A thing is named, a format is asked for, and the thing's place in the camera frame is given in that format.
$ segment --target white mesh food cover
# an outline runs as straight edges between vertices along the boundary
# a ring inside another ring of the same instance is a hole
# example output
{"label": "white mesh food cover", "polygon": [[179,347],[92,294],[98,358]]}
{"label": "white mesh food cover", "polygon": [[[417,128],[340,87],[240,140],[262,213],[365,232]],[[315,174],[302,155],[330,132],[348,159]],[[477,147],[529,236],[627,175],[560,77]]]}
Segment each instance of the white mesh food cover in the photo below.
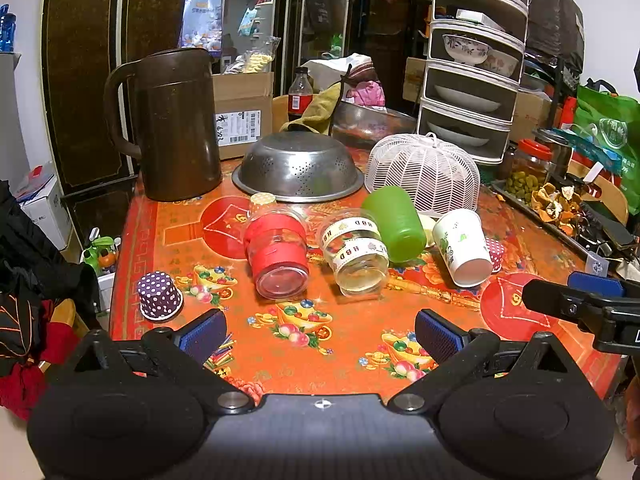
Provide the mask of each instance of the white mesh food cover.
{"label": "white mesh food cover", "polygon": [[420,213],[439,217],[478,206],[480,174],[471,156],[434,134],[396,134],[377,143],[367,163],[364,185],[402,187]]}

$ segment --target orange tablecloth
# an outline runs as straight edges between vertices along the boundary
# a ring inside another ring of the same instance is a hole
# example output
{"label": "orange tablecloth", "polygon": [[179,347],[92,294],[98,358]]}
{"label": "orange tablecloth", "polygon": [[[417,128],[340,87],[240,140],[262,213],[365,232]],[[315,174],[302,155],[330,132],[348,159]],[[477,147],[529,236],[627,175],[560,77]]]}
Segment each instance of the orange tablecloth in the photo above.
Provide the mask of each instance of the orange tablecloth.
{"label": "orange tablecloth", "polygon": [[[353,155],[362,167],[366,154]],[[499,240],[506,251],[501,272],[481,286],[456,289],[437,250],[431,250],[410,267],[391,269],[380,297],[354,301],[342,296],[316,247],[315,228],[328,213],[360,205],[366,196],[361,189],[336,202],[296,206],[308,215],[313,230],[308,235],[310,283],[303,296],[277,303],[256,294],[242,253],[239,235],[249,202],[230,179],[239,163],[224,162],[223,183],[184,202],[152,202],[141,187],[129,208],[118,260],[111,304],[114,339],[140,338],[153,328],[140,314],[136,283],[148,272],[163,270],[178,285],[186,284],[181,311],[163,324],[180,328],[212,306],[220,307],[233,344],[215,367],[217,373],[259,382],[265,392],[375,392],[388,399],[433,367],[414,341],[414,319],[421,308],[431,308],[465,330],[489,328],[503,338],[528,340],[537,330],[550,330],[598,394],[606,392],[619,356],[594,351],[592,336],[571,323],[527,310],[520,299],[522,286],[533,277],[566,283],[569,273],[583,269],[584,262],[489,190],[481,190],[478,213],[485,234]],[[196,266],[212,275],[209,280],[215,284],[209,294],[189,293]],[[307,338],[290,341],[278,331],[280,324],[292,321],[284,314],[290,305],[305,316],[312,312],[305,307],[325,314],[306,330]],[[407,350],[394,348],[397,340]]]}

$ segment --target person's hand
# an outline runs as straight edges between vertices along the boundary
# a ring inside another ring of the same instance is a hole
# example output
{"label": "person's hand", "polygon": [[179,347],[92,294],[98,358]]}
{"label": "person's hand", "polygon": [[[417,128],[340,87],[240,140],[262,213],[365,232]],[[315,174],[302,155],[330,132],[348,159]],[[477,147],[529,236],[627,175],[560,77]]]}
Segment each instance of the person's hand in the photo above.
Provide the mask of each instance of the person's hand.
{"label": "person's hand", "polygon": [[634,377],[625,392],[626,460],[640,458],[640,380]]}

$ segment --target red bottle label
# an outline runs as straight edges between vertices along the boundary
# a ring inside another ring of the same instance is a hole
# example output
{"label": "red bottle label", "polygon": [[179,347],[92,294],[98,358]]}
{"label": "red bottle label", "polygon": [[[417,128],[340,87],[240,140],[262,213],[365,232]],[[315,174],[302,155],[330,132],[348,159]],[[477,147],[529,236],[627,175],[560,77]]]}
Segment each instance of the red bottle label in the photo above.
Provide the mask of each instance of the red bottle label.
{"label": "red bottle label", "polygon": [[302,115],[313,100],[312,95],[290,95],[289,96],[289,113],[294,115]]}

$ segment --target green shopping bag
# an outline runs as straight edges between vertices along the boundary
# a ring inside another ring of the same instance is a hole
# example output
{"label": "green shopping bag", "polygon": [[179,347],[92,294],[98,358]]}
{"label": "green shopping bag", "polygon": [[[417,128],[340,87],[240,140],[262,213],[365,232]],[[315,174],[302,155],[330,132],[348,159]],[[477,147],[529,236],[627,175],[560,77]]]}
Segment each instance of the green shopping bag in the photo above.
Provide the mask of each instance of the green shopping bag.
{"label": "green shopping bag", "polygon": [[[599,92],[600,86],[609,92]],[[620,189],[628,201],[629,214],[640,210],[640,104],[631,97],[617,96],[606,81],[587,81],[578,86],[574,123],[593,137],[592,142],[622,157]]]}

